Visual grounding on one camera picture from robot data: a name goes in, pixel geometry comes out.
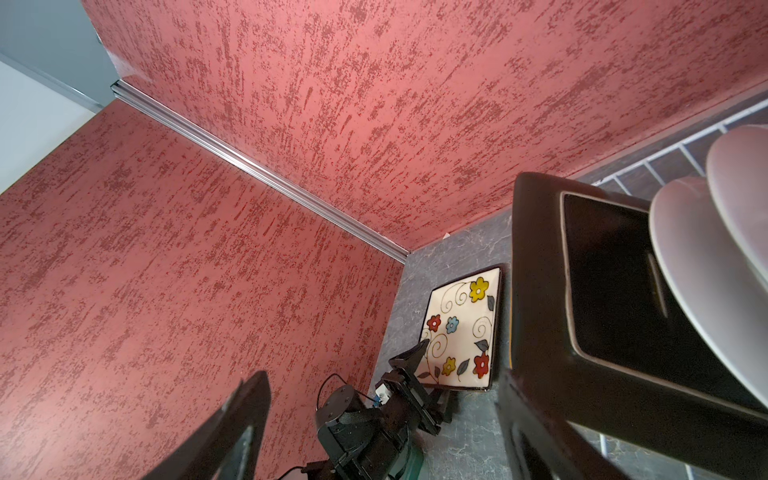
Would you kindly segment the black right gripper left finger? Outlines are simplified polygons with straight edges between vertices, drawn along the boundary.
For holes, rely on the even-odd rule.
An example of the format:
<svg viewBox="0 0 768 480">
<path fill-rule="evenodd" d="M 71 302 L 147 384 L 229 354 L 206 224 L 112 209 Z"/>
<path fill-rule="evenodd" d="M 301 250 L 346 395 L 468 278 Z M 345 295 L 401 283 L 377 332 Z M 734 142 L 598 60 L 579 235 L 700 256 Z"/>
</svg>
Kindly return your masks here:
<svg viewBox="0 0 768 480">
<path fill-rule="evenodd" d="M 225 404 L 148 472 L 147 479 L 252 479 L 269 408 L 265 371 L 239 383 Z"/>
</svg>

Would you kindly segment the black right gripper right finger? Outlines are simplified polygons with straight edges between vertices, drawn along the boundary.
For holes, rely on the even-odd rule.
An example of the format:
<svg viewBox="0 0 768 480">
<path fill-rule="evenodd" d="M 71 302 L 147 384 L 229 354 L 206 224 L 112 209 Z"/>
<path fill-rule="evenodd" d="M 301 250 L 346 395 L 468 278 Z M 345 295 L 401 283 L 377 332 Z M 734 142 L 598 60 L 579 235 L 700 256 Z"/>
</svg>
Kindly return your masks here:
<svg viewBox="0 0 768 480">
<path fill-rule="evenodd" d="M 508 369 L 496 411 L 514 479 L 625 479 L 565 419 Z"/>
</svg>

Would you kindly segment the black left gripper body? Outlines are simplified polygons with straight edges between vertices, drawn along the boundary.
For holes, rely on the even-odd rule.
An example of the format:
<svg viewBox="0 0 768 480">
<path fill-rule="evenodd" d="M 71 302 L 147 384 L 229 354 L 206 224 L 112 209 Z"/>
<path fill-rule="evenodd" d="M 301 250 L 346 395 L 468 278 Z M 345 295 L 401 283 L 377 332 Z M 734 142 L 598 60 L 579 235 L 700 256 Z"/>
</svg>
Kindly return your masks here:
<svg viewBox="0 0 768 480">
<path fill-rule="evenodd" d="M 448 390 L 428 390 L 403 368 L 383 374 L 376 383 L 384 425 L 393 432 L 419 429 L 438 435 L 442 425 L 452 421 L 448 412 L 450 394 Z"/>
</svg>

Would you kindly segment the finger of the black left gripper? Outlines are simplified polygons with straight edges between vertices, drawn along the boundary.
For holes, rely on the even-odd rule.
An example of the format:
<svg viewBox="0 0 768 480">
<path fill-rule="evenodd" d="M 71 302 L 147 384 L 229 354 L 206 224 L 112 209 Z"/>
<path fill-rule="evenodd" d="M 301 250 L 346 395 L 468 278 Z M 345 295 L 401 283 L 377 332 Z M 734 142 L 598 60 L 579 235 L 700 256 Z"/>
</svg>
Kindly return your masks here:
<svg viewBox="0 0 768 480">
<path fill-rule="evenodd" d="M 426 354 L 429 343 L 428 339 L 421 340 L 414 347 L 390 358 L 388 363 L 391 370 L 388 372 L 388 382 L 390 384 L 418 384 L 419 380 L 415 373 Z"/>
</svg>

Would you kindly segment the floral square plate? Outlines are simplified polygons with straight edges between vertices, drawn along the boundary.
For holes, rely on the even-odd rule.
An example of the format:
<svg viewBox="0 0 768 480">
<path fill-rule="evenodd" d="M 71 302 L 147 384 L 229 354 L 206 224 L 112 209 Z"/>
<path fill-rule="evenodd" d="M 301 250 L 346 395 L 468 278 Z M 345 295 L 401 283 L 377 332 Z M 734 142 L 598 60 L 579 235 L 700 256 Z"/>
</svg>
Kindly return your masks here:
<svg viewBox="0 0 768 480">
<path fill-rule="evenodd" d="M 486 391 L 492 382 L 503 272 L 492 266 L 429 296 L 419 339 L 428 342 L 415 376 L 428 388 Z"/>
</svg>

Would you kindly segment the dark square plate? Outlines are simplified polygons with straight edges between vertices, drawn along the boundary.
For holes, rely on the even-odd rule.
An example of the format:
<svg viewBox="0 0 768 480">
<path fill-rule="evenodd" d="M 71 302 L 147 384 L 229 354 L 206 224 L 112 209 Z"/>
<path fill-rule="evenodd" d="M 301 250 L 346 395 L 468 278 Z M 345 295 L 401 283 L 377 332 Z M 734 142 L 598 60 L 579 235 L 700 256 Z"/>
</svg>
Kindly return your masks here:
<svg viewBox="0 0 768 480">
<path fill-rule="evenodd" d="M 512 212 L 510 362 L 567 420 L 731 479 L 767 475 L 767 411 L 694 329 L 647 200 L 526 172 Z"/>
</svg>

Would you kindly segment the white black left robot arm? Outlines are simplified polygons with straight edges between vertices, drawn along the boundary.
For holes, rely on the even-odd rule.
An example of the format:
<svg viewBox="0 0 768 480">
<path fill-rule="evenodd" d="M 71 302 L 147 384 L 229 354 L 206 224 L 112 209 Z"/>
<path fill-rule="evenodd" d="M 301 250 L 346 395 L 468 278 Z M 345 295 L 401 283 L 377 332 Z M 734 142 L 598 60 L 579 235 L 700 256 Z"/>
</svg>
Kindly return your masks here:
<svg viewBox="0 0 768 480">
<path fill-rule="evenodd" d="M 416 479 L 424 454 L 414 440 L 422 431 L 432 436 L 452 421 L 451 390 L 426 388 L 416 370 L 428 342 L 389 359 L 391 370 L 377 383 L 383 390 L 368 398 L 347 381 L 326 401 L 316 400 L 314 422 L 326 460 L 289 468 L 281 477 L 307 479 Z"/>
</svg>

